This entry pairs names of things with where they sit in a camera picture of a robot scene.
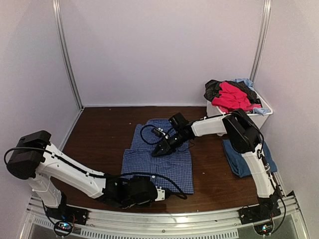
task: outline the white wall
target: white wall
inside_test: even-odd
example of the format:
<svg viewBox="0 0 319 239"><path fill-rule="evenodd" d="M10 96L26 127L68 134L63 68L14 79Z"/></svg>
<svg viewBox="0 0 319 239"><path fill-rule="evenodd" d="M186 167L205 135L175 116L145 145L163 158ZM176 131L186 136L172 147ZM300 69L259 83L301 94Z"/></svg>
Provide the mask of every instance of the white wall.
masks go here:
<svg viewBox="0 0 319 239"><path fill-rule="evenodd" d="M210 79L249 77L260 0L64 0L82 102L205 105Z"/></svg>
<svg viewBox="0 0 319 239"><path fill-rule="evenodd" d="M319 2L273 1L255 88L274 109L266 135L311 238L319 235Z"/></svg>
<svg viewBox="0 0 319 239"><path fill-rule="evenodd" d="M0 1L0 155L45 129L60 145L77 108L58 42L51 1ZM30 187L0 160L0 238L14 239Z"/></svg>

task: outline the aluminum frame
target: aluminum frame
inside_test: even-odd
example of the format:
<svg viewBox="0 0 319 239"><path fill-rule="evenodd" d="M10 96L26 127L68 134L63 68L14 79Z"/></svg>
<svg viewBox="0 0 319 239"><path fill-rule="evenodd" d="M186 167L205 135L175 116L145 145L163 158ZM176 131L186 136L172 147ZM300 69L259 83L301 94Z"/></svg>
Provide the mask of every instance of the aluminum frame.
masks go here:
<svg viewBox="0 0 319 239"><path fill-rule="evenodd" d="M285 197L284 202L287 207L287 215L293 215L294 219L298 220L299 224L296 225L296 230L299 232L299 238L308 239L308 232L295 196ZM281 201L279 201L279 207L282 214L276 218L283 216L284 207ZM253 224L241 225L238 215L239 209L241 207L209 212L174 214L138 214L88 209L86 225L76 225L74 235L90 238L85 237L84 232L94 232L101 235L116 235L119 238L205 237L215 233L227 233L242 227L251 227ZM48 220L44 214L41 199L32 196L19 238L27 239L32 225L37 224L36 220L39 221L39 219L48 228L52 227L52 225L46 224Z"/></svg>
<svg viewBox="0 0 319 239"><path fill-rule="evenodd" d="M57 30L58 30L58 36L60 40L60 46L62 50L62 56L63 56L65 69L66 69L68 79L71 85L71 90L76 102L76 106L78 110L80 111L83 109L83 105L82 105L80 94L74 79L74 74L73 74L71 61L70 61L70 57L68 53L68 48L67 48L67 44L65 40L65 34L64 34L63 23L62 23L62 15L61 15L61 9L60 9L60 0L52 0L52 3L53 3L53 12L54 12L54 17L56 21Z"/></svg>
<svg viewBox="0 0 319 239"><path fill-rule="evenodd" d="M271 0L265 0L256 54L254 58L253 68L250 73L250 80L252 82L255 82L256 76L258 73L258 68L259 68L262 52L263 52L266 37L267 37L270 15L271 15Z"/></svg>

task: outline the white basket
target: white basket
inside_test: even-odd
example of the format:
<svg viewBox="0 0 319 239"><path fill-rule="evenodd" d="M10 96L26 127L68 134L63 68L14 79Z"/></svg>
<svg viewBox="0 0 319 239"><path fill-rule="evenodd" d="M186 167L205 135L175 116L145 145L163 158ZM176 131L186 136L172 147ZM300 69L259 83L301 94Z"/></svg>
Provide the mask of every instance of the white basket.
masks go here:
<svg viewBox="0 0 319 239"><path fill-rule="evenodd" d="M269 115L272 115L273 114L273 109L270 108L270 106L266 103L266 101L264 101L263 98L260 97L260 95L256 92L257 94L257 97L260 99L261 101L261 104L262 104L262 107L263 108L267 108L270 110L269 113L266 113L264 116L262 115L259 115L259 114L247 114L251 119L252 121L258 126L258 128L261 128L263 126L263 124L265 123L266 119L268 118ZM216 115L224 115L226 114L225 112L221 111L220 108L218 106L213 106L211 104L211 102L207 101L207 109L206 109L206 112L207 112L207 116L210 117L210 116L216 116Z"/></svg>

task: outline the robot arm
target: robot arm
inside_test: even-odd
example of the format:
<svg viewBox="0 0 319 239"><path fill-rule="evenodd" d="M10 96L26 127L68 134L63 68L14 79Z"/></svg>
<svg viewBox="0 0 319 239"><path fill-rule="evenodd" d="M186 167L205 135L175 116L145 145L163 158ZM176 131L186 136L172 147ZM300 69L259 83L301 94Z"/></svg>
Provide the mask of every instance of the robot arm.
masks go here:
<svg viewBox="0 0 319 239"><path fill-rule="evenodd" d="M241 210L242 223L253 222L249 214L257 215L255 221L268 219L270 214L280 215L280 211L276 210L279 199L277 184L264 156L263 138L260 137L258 127L242 109L227 115L196 121L187 121L182 114L178 113L169 121L176 133L169 137L162 137L153 151L153 156L171 154L184 142L195 137L227 132L233 148L241 153L247 162L257 188L259 206Z"/></svg>
<svg viewBox="0 0 319 239"><path fill-rule="evenodd" d="M28 181L50 217L61 220L68 218L72 211L66 205L66 196L52 184L51 177L93 199L123 209L164 200L165 190L157 188L150 177L125 179L95 171L63 154L49 141L50 137L46 131L22 137L16 148L11 149L13 154L6 165L12 175Z"/></svg>

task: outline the wire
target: wire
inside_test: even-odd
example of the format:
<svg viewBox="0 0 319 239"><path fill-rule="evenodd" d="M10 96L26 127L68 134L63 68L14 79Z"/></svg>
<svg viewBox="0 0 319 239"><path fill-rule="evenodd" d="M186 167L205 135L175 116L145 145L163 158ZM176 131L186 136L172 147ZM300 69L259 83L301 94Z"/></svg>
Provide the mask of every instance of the wire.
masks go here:
<svg viewBox="0 0 319 239"><path fill-rule="evenodd" d="M183 152L185 152L185 151L187 151L187 150L189 150L190 148L192 148L192 147L195 146L195 143L193 143L192 141L189 141L189 143L191 143L192 145L189 146L187 149L184 149L184 150L180 151L180 150L177 148L178 152L183 153Z"/></svg>
<svg viewBox="0 0 319 239"><path fill-rule="evenodd" d="M270 180L271 182L271 185L273 187L273 189L275 190L275 192L278 194L279 196L279 199L281 200L281 202L283 203L284 205L284 216L283 216L283 219L281 220L280 224L278 225L278 227L276 229L274 229L271 234L274 234L276 231L278 231L278 229L280 228L280 226L283 224L284 220L285 220L285 217L286 217L286 213L287 213L287 208L286 208L286 204L283 200L283 196L281 195L280 192L278 192L278 189L275 188L275 185L273 184L273 182Z"/></svg>
<svg viewBox="0 0 319 239"><path fill-rule="evenodd" d="M278 231L278 229L279 229L280 226L283 224L283 222L284 222L284 220L285 220L285 217L286 217L286 213L287 213L286 205L285 205L284 200L283 200L282 197L280 197L280 200L281 200L281 202L282 202L283 205L284 205L284 210L285 210L285 211L284 211L284 216L283 216L283 219L281 220L280 224L278 225L278 227L277 227L276 229L274 229L274 230L271 232L271 234L274 234L276 231Z"/></svg>
<svg viewBox="0 0 319 239"><path fill-rule="evenodd" d="M15 147L15 148L11 148L9 149L7 152L5 152L4 154L4 157L3 157L3 160L4 160L4 163L7 165L7 161L6 161L6 156L8 153L10 153L11 151L14 151L14 150L20 150L20 149L31 149L31 150L38 150L38 151L43 151L43 152L46 152L46 153L49 153L49 154L53 154L51 151L49 150L46 150L46 149L43 149L43 148L34 148L34 147ZM64 162L65 164L71 166L72 168L80 171L81 173L84 173L85 175L88 175L88 176L91 176L91 177L94 177L94 178L106 178L105 175L97 175L97 174L94 174L94 173L89 173L87 172L86 170L74 165L73 163L67 161L66 159L62 158L61 156L55 154L55 157L58 158L59 160L61 160L62 162Z"/></svg>
<svg viewBox="0 0 319 239"><path fill-rule="evenodd" d="M202 120L207 120L207 119L216 118L216 117L220 117L220 116L226 116L226 115L230 115L230 114L231 113L227 113L227 114L224 114L224 115L208 116L208 117L204 117L204 118L197 119L197 120L194 120L194 121L202 121Z"/></svg>
<svg viewBox="0 0 319 239"><path fill-rule="evenodd" d="M148 127L157 128L156 126L154 126L154 125L152 125L152 124L144 125L144 126L141 128L141 130L140 130L141 139L142 139L145 143L147 143L147 144L149 144L149 145L158 144L158 143L161 141L161 139L160 139L159 141L157 141L157 142L154 142L154 143L147 142L146 139L144 139L144 137L143 137L143 130L144 130L145 128L148 128Z"/></svg>
<svg viewBox="0 0 319 239"><path fill-rule="evenodd" d="M6 165L8 164L8 162L6 161L6 156L8 155L8 153L10 153L11 151L19 150L19 149L32 149L32 150L38 150L38 151L43 151L43 152L52 154L52 152L50 152L49 150L43 149L43 148L14 147L14 148L11 148L11 149L7 150L7 152L5 152L5 154L4 154L4 156L3 156L3 160L4 160L4 163L5 163Z"/></svg>
<svg viewBox="0 0 319 239"><path fill-rule="evenodd" d="M43 205L43 210L44 210L44 214L46 215L46 217L49 219L49 221L53 224L53 231L54 233L59 236L59 237L67 237L68 235L70 235L72 232L73 232L73 229L74 229L74 224L75 224L75 216L73 214L73 223L72 225L69 224L67 221L57 221L57 222L54 222L48 215L48 212L47 212L47 209L46 209L46 206L44 204L44 202L42 201L42 205ZM66 223L67 225L69 225L71 227L71 229L69 229L68 231L64 231L66 233L59 233L57 231L57 229L60 229L60 223Z"/></svg>
<svg viewBox="0 0 319 239"><path fill-rule="evenodd" d="M132 173L123 173L120 175L116 175L116 176L111 176L112 178L120 178L120 177L125 177L125 176L132 176L132 175L147 175L147 176L156 176L159 178L163 178L165 180L167 180L168 182L170 182L179 192L180 192L180 198L186 200L187 199L187 195L182 191L182 189L170 178L167 178L163 175L157 174L157 173L146 173L146 172L132 172Z"/></svg>
<svg viewBox="0 0 319 239"><path fill-rule="evenodd" d="M144 125L144 126L141 128L141 130L140 130L141 139L142 139L145 143L147 143L148 145L155 145L155 144L158 144L159 142L161 142L161 139L160 139L160 140L157 141L157 142L150 143L150 142L148 142L148 141L143 137L143 130L144 130L145 128L148 128L148 127L153 127L153 128L156 128L156 129L157 129L157 127L156 127L155 125L153 125L153 124ZM168 135L169 132L171 132L173 129L174 129L173 127L170 128L167 132L165 132L165 134Z"/></svg>

